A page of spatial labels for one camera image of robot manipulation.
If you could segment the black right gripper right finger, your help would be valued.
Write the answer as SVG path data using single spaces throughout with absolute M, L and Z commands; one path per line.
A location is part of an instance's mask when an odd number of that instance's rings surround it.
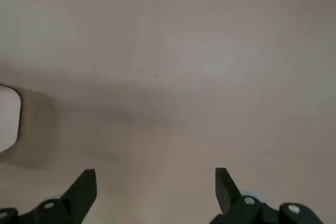
M 322 224 L 309 207 L 285 202 L 274 209 L 252 195 L 242 194 L 226 168 L 215 169 L 215 193 L 221 209 L 212 224 Z

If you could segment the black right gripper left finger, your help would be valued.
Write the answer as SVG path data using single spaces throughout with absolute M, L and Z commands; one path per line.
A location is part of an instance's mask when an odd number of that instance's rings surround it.
M 2 208 L 1 223 L 82 223 L 96 197 L 96 172 L 86 169 L 60 197 L 47 199 L 27 213 L 20 214 L 16 208 Z

